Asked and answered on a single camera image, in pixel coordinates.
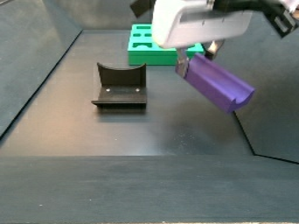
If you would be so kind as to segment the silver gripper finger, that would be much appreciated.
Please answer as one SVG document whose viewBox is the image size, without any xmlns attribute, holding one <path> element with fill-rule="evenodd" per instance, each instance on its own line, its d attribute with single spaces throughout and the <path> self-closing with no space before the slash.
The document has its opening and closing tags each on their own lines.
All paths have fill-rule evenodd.
<svg viewBox="0 0 299 224">
<path fill-rule="evenodd" d="M 187 56 L 187 49 L 186 48 L 178 48 L 178 74 L 184 77 L 188 72 L 188 66 L 190 66 L 190 58 Z"/>
<path fill-rule="evenodd" d="M 203 44 L 204 48 L 204 56 L 208 60 L 214 60 L 216 58 L 218 52 L 224 44 L 224 40 L 214 40 L 210 43 Z"/>
</svg>

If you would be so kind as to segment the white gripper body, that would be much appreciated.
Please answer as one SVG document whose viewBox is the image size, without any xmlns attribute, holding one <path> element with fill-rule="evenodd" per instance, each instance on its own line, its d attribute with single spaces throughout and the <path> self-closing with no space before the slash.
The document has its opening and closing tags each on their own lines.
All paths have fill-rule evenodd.
<svg viewBox="0 0 299 224">
<path fill-rule="evenodd" d="M 207 0 L 156 0 L 154 42 L 168 49 L 234 38 L 246 32 L 251 16 L 248 10 L 215 11 Z"/>
</svg>

